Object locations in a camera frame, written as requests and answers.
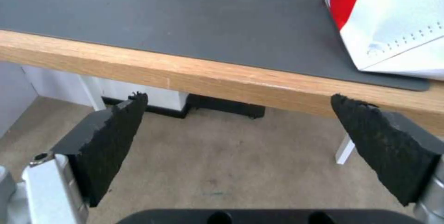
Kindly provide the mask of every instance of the white wall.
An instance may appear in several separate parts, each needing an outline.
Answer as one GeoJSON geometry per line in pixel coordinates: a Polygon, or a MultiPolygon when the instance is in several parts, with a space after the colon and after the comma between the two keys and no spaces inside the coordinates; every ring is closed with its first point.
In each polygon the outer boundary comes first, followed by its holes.
{"type": "Polygon", "coordinates": [[[34,66],[23,66],[23,70],[39,96],[91,106],[76,74],[34,66]]]}
{"type": "Polygon", "coordinates": [[[20,65],[0,62],[0,137],[36,97],[37,93],[20,65]]]}
{"type": "MultiPolygon", "coordinates": [[[[40,96],[56,98],[76,104],[91,106],[77,74],[51,69],[23,66],[23,69],[40,96]]],[[[133,92],[148,94],[148,105],[182,110],[188,94],[178,91],[136,85],[104,78],[94,78],[101,96],[127,100],[133,92]]]]}

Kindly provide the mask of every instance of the gray desk mat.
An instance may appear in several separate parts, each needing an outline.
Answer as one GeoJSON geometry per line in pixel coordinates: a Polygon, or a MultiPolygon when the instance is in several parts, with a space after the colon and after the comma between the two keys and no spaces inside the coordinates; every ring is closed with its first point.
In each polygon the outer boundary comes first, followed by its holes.
{"type": "Polygon", "coordinates": [[[430,86],[359,72],[323,0],[0,0],[0,28],[416,91],[430,86]]]}

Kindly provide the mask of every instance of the hole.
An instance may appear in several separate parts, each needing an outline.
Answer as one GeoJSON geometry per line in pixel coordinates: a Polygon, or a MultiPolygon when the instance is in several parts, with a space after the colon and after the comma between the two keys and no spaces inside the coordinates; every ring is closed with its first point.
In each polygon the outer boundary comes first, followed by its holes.
{"type": "Polygon", "coordinates": [[[324,212],[314,212],[308,217],[308,224],[335,224],[335,222],[324,212]]]}
{"type": "Polygon", "coordinates": [[[35,160],[35,161],[40,161],[41,159],[45,159],[46,156],[48,156],[48,154],[46,154],[46,153],[41,153],[41,154],[38,154],[37,156],[35,156],[35,157],[34,157],[34,160],[35,160]]]}
{"type": "Polygon", "coordinates": [[[231,216],[225,212],[216,212],[212,214],[206,224],[231,224],[231,216]]]}

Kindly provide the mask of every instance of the beige carpet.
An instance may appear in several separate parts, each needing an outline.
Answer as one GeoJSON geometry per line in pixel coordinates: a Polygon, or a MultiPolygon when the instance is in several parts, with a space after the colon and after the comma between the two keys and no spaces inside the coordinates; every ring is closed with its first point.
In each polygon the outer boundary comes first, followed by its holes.
{"type": "MultiPolygon", "coordinates": [[[[35,154],[92,109],[38,98],[0,139],[0,164],[20,178],[35,154]]],[[[146,113],[131,150],[89,223],[148,208],[382,208],[411,213],[353,152],[334,153],[338,120],[267,109],[256,120],[211,110],[186,119],[146,113]]]]}

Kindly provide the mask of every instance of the wooden table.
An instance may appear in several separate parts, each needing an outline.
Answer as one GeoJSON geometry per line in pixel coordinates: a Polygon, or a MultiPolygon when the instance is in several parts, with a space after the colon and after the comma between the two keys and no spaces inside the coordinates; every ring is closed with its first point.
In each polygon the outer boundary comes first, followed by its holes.
{"type": "Polygon", "coordinates": [[[404,113],[444,135],[444,82],[412,92],[0,30],[0,60],[334,117],[341,93],[404,113]]]}

